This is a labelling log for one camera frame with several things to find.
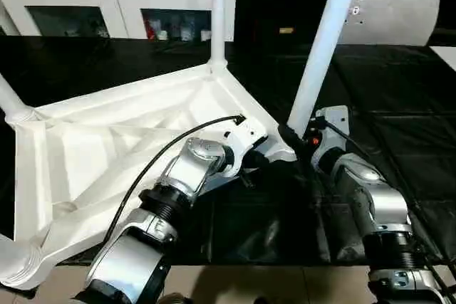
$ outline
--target white frame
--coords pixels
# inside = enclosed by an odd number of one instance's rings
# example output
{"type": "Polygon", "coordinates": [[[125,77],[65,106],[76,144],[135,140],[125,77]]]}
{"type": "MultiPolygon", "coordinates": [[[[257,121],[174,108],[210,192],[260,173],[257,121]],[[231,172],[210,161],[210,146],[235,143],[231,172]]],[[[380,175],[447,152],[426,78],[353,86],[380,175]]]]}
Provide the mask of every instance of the white frame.
{"type": "MultiPolygon", "coordinates": [[[[211,11],[212,0],[118,0],[129,38],[146,39],[141,9],[211,11]]],[[[236,0],[225,0],[225,41],[234,39],[236,0]]]]}
{"type": "Polygon", "coordinates": [[[100,9],[111,38],[127,38],[117,0],[2,0],[23,36],[41,36],[26,6],[96,6],[100,9]]]}

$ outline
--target black tablecloth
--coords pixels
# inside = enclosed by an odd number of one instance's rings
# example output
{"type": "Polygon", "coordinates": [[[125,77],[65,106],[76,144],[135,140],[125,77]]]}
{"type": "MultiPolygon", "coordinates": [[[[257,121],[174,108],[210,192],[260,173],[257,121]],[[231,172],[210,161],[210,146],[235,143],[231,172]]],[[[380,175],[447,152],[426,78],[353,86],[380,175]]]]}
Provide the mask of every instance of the black tablecloth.
{"type": "MultiPolygon", "coordinates": [[[[0,72],[32,106],[209,58],[206,43],[120,39],[1,37],[0,49],[0,72]]],[[[228,45],[227,59],[244,87],[278,122],[286,122],[309,49],[244,51],[228,45]]],[[[429,48],[340,46],[317,104],[349,106],[352,137],[406,195],[415,230],[433,246],[434,262],[456,257],[455,80],[456,72],[429,48]]],[[[11,236],[14,133],[2,123],[0,135],[0,232],[11,236]]],[[[174,263],[363,263],[348,201],[303,169],[275,162],[252,173],[250,184],[238,180],[201,196],[174,263]]],[[[66,263],[88,263],[95,252],[66,263]]]]}

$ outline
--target cable connector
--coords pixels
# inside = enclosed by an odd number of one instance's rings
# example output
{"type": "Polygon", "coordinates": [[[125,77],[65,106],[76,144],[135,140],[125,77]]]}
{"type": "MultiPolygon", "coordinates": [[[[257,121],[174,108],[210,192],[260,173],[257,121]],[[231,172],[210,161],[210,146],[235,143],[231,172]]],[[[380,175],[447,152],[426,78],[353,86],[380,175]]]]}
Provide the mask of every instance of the cable connector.
{"type": "Polygon", "coordinates": [[[320,115],[318,117],[311,118],[311,120],[309,122],[309,126],[311,128],[316,128],[317,130],[322,131],[328,127],[328,122],[326,121],[326,119],[323,115],[320,115]]]}

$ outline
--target white plastic part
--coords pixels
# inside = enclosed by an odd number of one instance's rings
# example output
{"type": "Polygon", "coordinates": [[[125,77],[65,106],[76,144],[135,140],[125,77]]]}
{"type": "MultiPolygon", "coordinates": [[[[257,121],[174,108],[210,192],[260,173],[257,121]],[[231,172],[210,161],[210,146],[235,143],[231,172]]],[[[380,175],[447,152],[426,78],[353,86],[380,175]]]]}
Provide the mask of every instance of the white plastic part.
{"type": "Polygon", "coordinates": [[[299,137],[306,131],[329,63],[341,35],[351,0],[327,0],[288,119],[299,137]]]}
{"type": "Polygon", "coordinates": [[[231,147],[234,155],[234,164],[226,168],[222,176],[234,177],[241,169],[242,160],[246,153],[257,142],[265,139],[268,135],[265,126],[254,117],[249,117],[230,132],[226,144],[231,147]]]}
{"type": "MultiPolygon", "coordinates": [[[[16,131],[15,240],[37,241],[41,251],[39,267],[12,284],[23,290],[39,285],[58,262],[101,242],[140,170],[172,138],[196,125],[227,115],[256,118],[269,137],[259,150],[270,160],[295,159],[276,121],[226,68],[213,73],[200,65],[35,111],[39,120],[10,122],[16,131]]],[[[234,127],[221,122],[194,136],[223,142],[224,132],[234,127]]],[[[139,205],[138,193],[155,182],[182,143],[146,174],[120,221],[139,205]]],[[[208,185],[220,184],[216,179],[208,185]]]]}
{"type": "Polygon", "coordinates": [[[0,282],[14,285],[34,272],[41,261],[40,251],[29,242],[14,242],[0,234],[0,282]]]}
{"type": "Polygon", "coordinates": [[[0,74],[0,108],[5,112],[6,121],[27,120],[33,116],[33,109],[22,102],[2,74],[0,74]]]}
{"type": "Polygon", "coordinates": [[[212,0],[211,11],[211,65],[213,68],[225,67],[225,25],[224,0],[212,0]]]}
{"type": "MultiPolygon", "coordinates": [[[[317,117],[324,117],[327,122],[330,122],[346,135],[350,135],[350,126],[348,124],[348,108],[345,105],[332,106],[321,108],[316,111],[317,117]]],[[[313,153],[311,164],[318,172],[324,173],[318,166],[321,157],[330,149],[338,147],[343,151],[346,150],[347,141],[337,132],[334,132],[330,127],[326,127],[322,131],[321,143],[318,149],[313,153]]]]}

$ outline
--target white metal pole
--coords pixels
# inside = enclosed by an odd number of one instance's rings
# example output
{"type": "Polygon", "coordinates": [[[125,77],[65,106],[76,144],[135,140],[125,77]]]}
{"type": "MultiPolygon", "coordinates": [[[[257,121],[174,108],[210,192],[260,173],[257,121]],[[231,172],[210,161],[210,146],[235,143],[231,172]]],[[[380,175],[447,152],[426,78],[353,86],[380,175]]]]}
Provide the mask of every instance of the white metal pole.
{"type": "Polygon", "coordinates": [[[25,105],[13,88],[0,74],[0,108],[5,112],[6,120],[27,120],[33,116],[33,108],[25,105]]]}
{"type": "Polygon", "coordinates": [[[212,0],[211,11],[211,61],[212,66],[226,66],[224,0],[212,0]]]}
{"type": "Polygon", "coordinates": [[[351,0],[327,0],[320,25],[313,41],[304,74],[299,84],[288,119],[299,137],[306,131],[321,85],[326,76],[329,63],[341,35],[351,0]]]}

